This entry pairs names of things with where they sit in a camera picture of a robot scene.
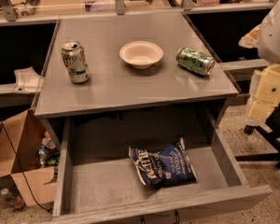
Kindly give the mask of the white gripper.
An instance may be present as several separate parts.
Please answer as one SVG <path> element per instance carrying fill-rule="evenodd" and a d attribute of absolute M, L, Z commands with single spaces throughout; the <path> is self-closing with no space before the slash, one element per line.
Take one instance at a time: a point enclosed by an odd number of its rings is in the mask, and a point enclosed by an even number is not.
<path fill-rule="evenodd" d="M 244 35 L 238 45 L 252 49 L 269 63 L 280 63 L 280 0 L 261 25 Z M 280 64 L 272 64 L 263 71 L 255 70 L 251 78 L 247 102 L 247 121 L 264 122 L 280 104 Z"/>

